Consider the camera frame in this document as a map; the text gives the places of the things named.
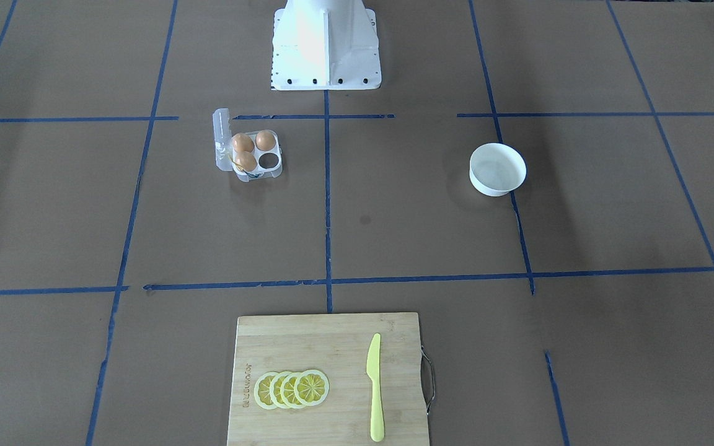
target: bamboo cutting board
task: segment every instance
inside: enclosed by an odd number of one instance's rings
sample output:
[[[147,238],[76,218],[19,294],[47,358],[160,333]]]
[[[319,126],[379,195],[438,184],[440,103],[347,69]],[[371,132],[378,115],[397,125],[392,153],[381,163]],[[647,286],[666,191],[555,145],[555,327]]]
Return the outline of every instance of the bamboo cutting board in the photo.
[[[386,446],[428,446],[420,386],[417,313],[309,314],[239,317],[228,446],[377,444],[369,436],[368,346],[382,334],[380,374]],[[319,406],[262,409],[255,381],[266,372],[317,368],[329,378]]]

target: yellow lemon slice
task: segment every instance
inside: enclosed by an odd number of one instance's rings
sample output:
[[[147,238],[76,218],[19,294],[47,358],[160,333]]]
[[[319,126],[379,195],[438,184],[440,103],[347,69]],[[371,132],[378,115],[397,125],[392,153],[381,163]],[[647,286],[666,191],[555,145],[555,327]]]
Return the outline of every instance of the yellow lemon slice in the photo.
[[[304,404],[299,402],[295,395],[296,392],[294,391],[299,376],[301,376],[301,373],[291,373],[287,375],[283,378],[283,384],[280,386],[280,397],[283,399],[283,403],[293,409],[305,407]]]
[[[271,393],[269,393],[269,399],[271,399],[272,404],[277,407],[280,407],[280,409],[289,409],[287,404],[283,403],[283,392],[281,392],[283,387],[281,387],[281,385],[283,384],[283,379],[285,379],[286,376],[290,374],[291,372],[277,373],[277,375],[275,375],[275,377],[271,379],[271,383],[269,383],[269,387],[271,389]]]
[[[277,376],[277,372],[267,372],[258,378],[255,382],[255,389],[252,390],[255,395],[255,403],[263,409],[277,409],[274,403],[271,402],[271,380]]]
[[[304,406],[318,406],[329,395],[329,379],[321,370],[305,370],[298,374],[294,396]]]

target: clear plastic egg carton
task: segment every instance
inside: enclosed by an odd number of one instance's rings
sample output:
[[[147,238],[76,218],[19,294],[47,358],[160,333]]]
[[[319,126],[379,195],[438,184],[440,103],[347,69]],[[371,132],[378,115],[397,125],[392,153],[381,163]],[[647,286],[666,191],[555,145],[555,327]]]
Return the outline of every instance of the clear plastic egg carton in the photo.
[[[275,137],[275,146],[270,150],[260,150],[257,147],[255,138],[258,133],[267,131]],[[236,164],[236,153],[233,151],[232,133],[230,131],[230,111],[229,109],[218,109],[213,113],[213,140],[216,155],[216,166],[224,172],[231,170],[236,173],[239,180],[247,183],[261,178],[277,178],[283,173],[283,151],[280,149],[280,138],[273,130],[260,130],[257,132],[245,133],[252,139],[252,144],[256,147],[252,152],[240,152],[243,156],[252,155],[255,157],[256,166],[246,172],[241,166]]]

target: yellow knife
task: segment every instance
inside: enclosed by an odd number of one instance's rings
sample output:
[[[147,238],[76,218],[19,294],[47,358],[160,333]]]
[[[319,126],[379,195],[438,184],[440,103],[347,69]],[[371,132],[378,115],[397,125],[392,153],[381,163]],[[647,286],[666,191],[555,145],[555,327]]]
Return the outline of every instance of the yellow knife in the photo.
[[[374,334],[371,340],[371,347],[368,347],[368,361],[365,372],[373,383],[371,392],[371,440],[382,441],[385,438],[385,415],[382,412],[382,386],[379,383],[379,345],[382,336]]]

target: brown egg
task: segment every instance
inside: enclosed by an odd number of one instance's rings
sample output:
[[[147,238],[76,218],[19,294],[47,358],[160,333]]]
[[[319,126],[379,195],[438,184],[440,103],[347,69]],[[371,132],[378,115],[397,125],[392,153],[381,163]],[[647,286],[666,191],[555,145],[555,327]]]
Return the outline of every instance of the brown egg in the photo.
[[[255,160],[255,156],[250,152],[236,152],[236,157],[233,161],[241,172],[244,172],[244,170],[252,172],[258,167],[258,161]]]
[[[252,152],[255,150],[255,144],[252,144],[252,139],[246,133],[236,133],[230,139],[230,142],[233,144],[233,151],[235,152]]]
[[[261,130],[258,132],[258,136],[255,137],[255,145],[258,146],[258,150],[269,152],[269,150],[275,148],[275,144],[277,144],[275,135],[272,135],[269,130]]]

